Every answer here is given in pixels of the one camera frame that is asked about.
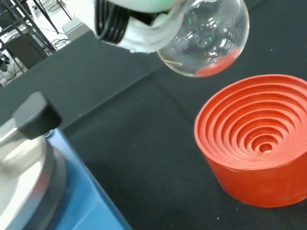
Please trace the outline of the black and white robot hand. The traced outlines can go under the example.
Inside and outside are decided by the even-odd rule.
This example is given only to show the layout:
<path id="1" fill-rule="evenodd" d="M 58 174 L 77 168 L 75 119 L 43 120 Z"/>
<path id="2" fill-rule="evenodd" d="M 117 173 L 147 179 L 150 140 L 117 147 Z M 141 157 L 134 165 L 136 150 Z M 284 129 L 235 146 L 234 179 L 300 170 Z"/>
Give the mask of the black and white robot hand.
<path id="1" fill-rule="evenodd" d="M 110 45 L 153 53 L 175 37 L 186 4 L 185 0 L 96 0 L 93 31 Z"/>

